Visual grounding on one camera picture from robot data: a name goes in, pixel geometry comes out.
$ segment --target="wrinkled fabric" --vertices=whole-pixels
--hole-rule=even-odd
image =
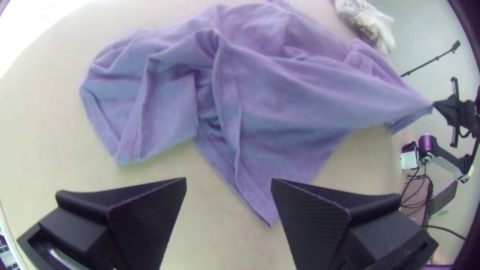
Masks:
[[[268,226],[272,178],[308,183],[352,130],[394,133],[432,111],[367,44],[277,4],[137,31],[100,52],[80,95],[118,164],[193,138]]]

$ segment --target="black cable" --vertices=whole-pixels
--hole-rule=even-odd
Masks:
[[[402,201],[400,206],[402,206],[403,204],[408,202],[411,198],[413,198],[415,195],[417,195],[420,192],[420,190],[423,188],[424,184],[425,184],[425,178],[422,178],[420,186],[415,190],[415,192],[412,195],[410,195],[408,198],[406,198],[404,201]]]
[[[415,210],[415,211],[413,211],[412,213],[406,215],[405,217],[409,218],[409,217],[413,216],[415,213],[417,213],[418,211],[422,210],[423,207],[424,207],[423,205],[420,206],[417,210]]]
[[[407,191],[407,189],[408,189],[409,186],[410,186],[410,183],[413,181],[413,179],[414,179],[415,176],[419,173],[419,171],[420,171],[420,167],[417,167],[415,174],[414,174],[412,177],[410,177],[410,180],[408,181],[408,183],[406,184],[405,188],[403,189],[400,198],[403,198],[403,197],[404,197],[405,192]]]
[[[465,135],[462,134],[462,131],[461,131],[461,130],[458,132],[458,134],[460,135],[460,137],[461,137],[462,139],[467,138],[468,136],[470,136],[471,133],[472,133],[472,131],[470,131],[470,130],[469,130]]]
[[[424,174],[417,176],[417,174],[419,173],[419,170],[420,170],[420,168],[418,168],[418,169],[416,170],[415,174],[410,178],[410,181],[408,181],[408,184],[406,185],[405,189],[403,190],[403,193],[402,193],[401,197],[402,197],[402,198],[404,197],[405,191],[407,190],[407,188],[409,187],[410,183],[411,183],[413,180],[415,180],[415,179],[422,179],[421,185],[417,188],[417,190],[416,190],[412,195],[410,195],[408,198],[406,198],[404,201],[402,201],[402,202],[400,203],[400,206],[401,206],[401,207],[404,206],[404,204],[405,204],[408,200],[410,200],[411,198],[413,198],[415,195],[417,195],[417,194],[420,192],[420,190],[423,188],[423,186],[424,186],[424,184],[425,184],[425,178],[429,179],[430,182],[432,181],[432,179],[427,175],[427,165],[424,164],[423,166],[425,167],[425,172],[424,172]]]
[[[451,229],[447,229],[447,228],[444,228],[444,227],[440,227],[440,226],[435,226],[435,225],[423,225],[424,228],[432,228],[432,229],[437,229],[437,230],[442,230],[442,231],[445,231],[445,232],[448,232],[448,233],[451,233],[452,235],[462,239],[463,241],[466,241],[467,239],[464,237],[464,236],[461,236],[460,234],[454,232],[453,230]]]
[[[408,209],[415,209],[419,206],[423,206],[425,203],[427,202],[426,199],[422,200],[422,201],[419,201],[419,202],[415,202],[415,203],[412,203],[412,204],[405,204],[405,205],[402,205],[401,207],[402,208],[408,208]]]

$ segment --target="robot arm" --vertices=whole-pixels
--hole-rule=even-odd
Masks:
[[[428,163],[436,163],[452,173],[457,181],[466,183],[473,173],[473,162],[480,142],[480,87],[475,101],[460,101],[457,78],[452,77],[451,82],[453,94],[445,100],[434,102],[433,106],[446,119],[447,124],[453,127],[451,147],[457,148],[459,136],[467,138],[471,135],[476,138],[472,153],[457,158],[440,147],[435,136],[425,134],[418,140],[418,145],[413,142],[403,147],[402,168],[413,169]],[[462,135],[460,127],[467,129],[468,132]]]

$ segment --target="fabric fold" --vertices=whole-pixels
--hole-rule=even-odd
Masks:
[[[272,178],[308,183],[354,129],[394,133],[433,108],[367,44],[277,4],[216,6],[124,37],[94,59],[80,96],[118,164],[193,138],[268,226]]]

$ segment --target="beige table surface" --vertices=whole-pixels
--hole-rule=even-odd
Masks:
[[[330,0],[290,3],[346,42],[355,37],[339,22]],[[0,81],[0,200],[14,239],[57,206],[58,190],[91,192],[186,177],[188,191],[161,269],[295,269],[281,224],[263,225],[191,141],[147,162],[118,167],[97,139],[78,94],[83,74],[108,42],[213,4],[218,1],[95,1],[63,18],[20,55]],[[363,194],[399,192],[404,137],[398,138],[394,147],[382,127],[354,132],[313,184]]]

